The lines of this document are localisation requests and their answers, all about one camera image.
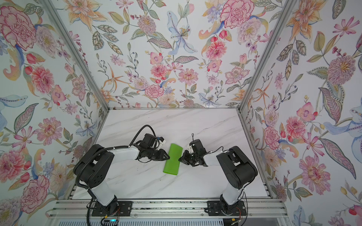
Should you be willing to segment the green square paper sheet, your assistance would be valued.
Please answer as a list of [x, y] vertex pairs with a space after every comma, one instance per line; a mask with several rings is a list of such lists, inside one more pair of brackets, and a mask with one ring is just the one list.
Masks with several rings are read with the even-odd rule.
[[171, 175], [178, 175], [180, 162], [179, 159], [183, 154], [183, 148], [177, 144], [171, 144], [168, 155], [170, 159], [166, 161], [163, 172]]

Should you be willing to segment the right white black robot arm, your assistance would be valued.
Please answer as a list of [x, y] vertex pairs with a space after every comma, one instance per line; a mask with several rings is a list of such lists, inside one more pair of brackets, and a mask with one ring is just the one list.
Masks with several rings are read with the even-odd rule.
[[190, 142], [189, 149], [184, 151], [179, 162], [192, 167], [221, 167], [228, 180], [228, 185], [220, 197], [221, 204], [226, 208], [236, 206], [245, 187], [258, 175], [256, 166], [238, 146], [226, 150], [219, 147], [208, 152], [199, 139]]

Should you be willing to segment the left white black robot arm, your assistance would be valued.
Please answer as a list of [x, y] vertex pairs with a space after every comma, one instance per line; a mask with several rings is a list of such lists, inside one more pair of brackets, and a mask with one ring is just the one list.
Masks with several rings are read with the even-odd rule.
[[75, 184], [85, 189], [102, 208], [112, 211], [117, 206], [117, 197], [105, 181], [111, 165], [142, 158], [167, 161], [170, 156], [161, 148], [163, 142], [162, 137], [146, 134], [143, 140], [127, 146], [93, 145], [74, 167]]

